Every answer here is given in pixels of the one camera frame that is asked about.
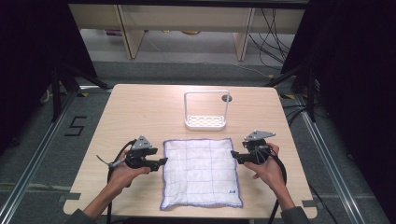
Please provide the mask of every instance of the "human hand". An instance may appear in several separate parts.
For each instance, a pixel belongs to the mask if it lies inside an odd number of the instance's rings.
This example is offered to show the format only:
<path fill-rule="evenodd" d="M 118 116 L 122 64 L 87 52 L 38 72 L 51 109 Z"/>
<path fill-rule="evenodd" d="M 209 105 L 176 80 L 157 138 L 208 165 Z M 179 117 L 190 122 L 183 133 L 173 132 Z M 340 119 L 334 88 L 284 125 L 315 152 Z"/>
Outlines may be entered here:
<path fill-rule="evenodd" d="M 279 147 L 272 143 L 267 143 L 267 145 L 277 155 L 279 152 Z M 274 158 L 271 156 L 268 157 L 268 160 L 261 165 L 257 165 L 249 161 L 245 162 L 244 165 L 248 169 L 256 172 L 256 174 L 253 176 L 253 179 L 261 178 L 262 181 L 270 187 L 270 189 L 276 195 L 282 211 L 286 211 L 295 207 L 295 204 L 290 197 L 288 188 L 286 187 L 285 181 L 283 180 L 282 171 L 280 170 L 280 167 Z"/>
<path fill-rule="evenodd" d="M 276 153 L 279 152 L 279 147 L 272 143 L 267 143 L 267 145 Z M 282 172 L 279 168 L 279 165 L 276 161 L 269 156 L 268 160 L 261 165 L 255 164 L 253 162 L 245 162 L 244 165 L 256 172 L 256 174 L 252 177 L 253 179 L 260 178 L 265 184 L 267 184 L 270 189 L 274 190 L 279 186 L 285 186 L 285 182 L 283 180 Z"/>
<path fill-rule="evenodd" d="M 125 149 L 119 160 L 125 158 L 129 149 Z M 131 182 L 139 175 L 148 174 L 150 172 L 149 167 L 140 167 L 137 169 L 130 168 L 125 162 L 120 163 L 111 174 L 111 177 L 107 183 L 108 186 L 113 187 L 116 195 L 121 194 L 122 190 L 127 187 Z"/>

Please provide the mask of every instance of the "grid pattern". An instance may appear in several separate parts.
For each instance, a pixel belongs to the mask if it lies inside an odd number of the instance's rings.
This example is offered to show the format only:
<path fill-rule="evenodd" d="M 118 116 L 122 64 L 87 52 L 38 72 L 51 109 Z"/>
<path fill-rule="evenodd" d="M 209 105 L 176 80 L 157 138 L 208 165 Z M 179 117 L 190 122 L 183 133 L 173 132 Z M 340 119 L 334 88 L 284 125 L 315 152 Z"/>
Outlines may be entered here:
<path fill-rule="evenodd" d="M 222 127 L 224 126 L 224 117 L 215 116 L 189 116 L 188 124 L 191 127 Z"/>
<path fill-rule="evenodd" d="M 243 206 L 230 138 L 168 140 L 163 145 L 168 161 L 162 210 L 174 205 Z"/>

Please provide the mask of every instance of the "forearm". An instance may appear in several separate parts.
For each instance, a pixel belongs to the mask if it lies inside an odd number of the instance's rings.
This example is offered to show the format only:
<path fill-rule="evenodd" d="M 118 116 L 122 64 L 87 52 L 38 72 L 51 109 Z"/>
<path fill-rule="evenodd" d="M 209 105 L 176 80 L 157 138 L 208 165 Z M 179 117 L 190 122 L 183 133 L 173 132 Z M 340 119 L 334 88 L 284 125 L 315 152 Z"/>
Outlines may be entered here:
<path fill-rule="evenodd" d="M 99 195 L 84 209 L 84 213 L 96 220 L 117 195 L 119 193 L 112 186 L 105 186 Z"/>
<path fill-rule="evenodd" d="M 274 191 L 282 211 L 287 211 L 295 207 L 294 201 L 291 199 L 289 191 L 285 185 L 280 184 L 276 187 L 272 187 L 272 190 Z"/>
<path fill-rule="evenodd" d="M 310 221 L 302 207 L 294 207 L 280 213 L 285 224 L 309 224 Z"/>

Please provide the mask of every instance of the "sleeve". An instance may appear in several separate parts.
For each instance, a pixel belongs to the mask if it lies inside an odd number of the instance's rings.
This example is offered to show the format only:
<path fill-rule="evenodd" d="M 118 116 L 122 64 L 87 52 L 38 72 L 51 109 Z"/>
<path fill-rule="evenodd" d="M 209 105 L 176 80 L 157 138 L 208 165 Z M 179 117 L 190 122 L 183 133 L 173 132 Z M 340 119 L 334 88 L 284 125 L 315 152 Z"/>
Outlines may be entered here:
<path fill-rule="evenodd" d="M 294 207 L 285 212 L 281 212 L 280 215 L 286 224 L 305 224 L 311 223 L 308 220 L 302 207 Z"/>
<path fill-rule="evenodd" d="M 95 224 L 95 220 L 78 209 L 64 224 Z"/>

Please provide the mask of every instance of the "hand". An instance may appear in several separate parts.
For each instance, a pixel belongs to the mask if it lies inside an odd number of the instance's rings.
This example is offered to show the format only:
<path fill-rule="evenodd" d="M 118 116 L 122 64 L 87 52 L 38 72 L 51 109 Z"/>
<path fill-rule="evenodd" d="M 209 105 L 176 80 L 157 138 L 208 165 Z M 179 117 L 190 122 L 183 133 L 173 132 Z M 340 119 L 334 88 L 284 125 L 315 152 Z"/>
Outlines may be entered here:
<path fill-rule="evenodd" d="M 125 158 L 129 149 L 125 149 L 119 157 L 119 160 Z M 121 194 L 122 190 L 127 187 L 131 182 L 139 175 L 148 174 L 150 172 L 149 167 L 140 167 L 137 169 L 132 169 L 122 162 L 119 164 L 111 174 L 108 185 L 112 186 L 117 195 Z"/>
<path fill-rule="evenodd" d="M 119 160 L 125 157 L 129 149 L 122 152 Z M 105 211 L 108 204 L 113 201 L 122 190 L 128 186 L 137 176 L 142 174 L 148 174 L 150 172 L 149 167 L 140 167 L 138 169 L 132 169 L 122 162 L 119 164 L 111 174 L 110 180 L 107 185 L 102 189 L 99 195 L 84 209 L 84 213 L 91 217 L 93 220 L 99 218 L 99 216 Z"/>
<path fill-rule="evenodd" d="M 272 143 L 267 143 L 267 145 L 276 154 L 279 152 L 279 147 L 277 145 Z M 256 172 L 256 174 L 252 177 L 253 179 L 261 178 L 262 181 L 272 190 L 274 190 L 274 188 L 278 187 L 279 185 L 285 185 L 279 165 L 271 156 L 269 156 L 268 160 L 262 165 L 258 165 L 249 161 L 245 162 L 244 165 L 248 169 Z"/>
<path fill-rule="evenodd" d="M 277 155 L 279 152 L 279 147 L 272 143 L 267 143 L 267 145 Z M 256 172 L 256 174 L 253 176 L 253 179 L 261 178 L 262 181 L 270 187 L 279 201 L 282 211 L 286 211 L 295 207 L 294 202 L 290 197 L 288 188 L 286 188 L 285 181 L 283 180 L 282 171 L 271 156 L 268 157 L 268 160 L 262 165 L 257 165 L 249 161 L 245 162 L 244 165 L 248 169 Z"/>

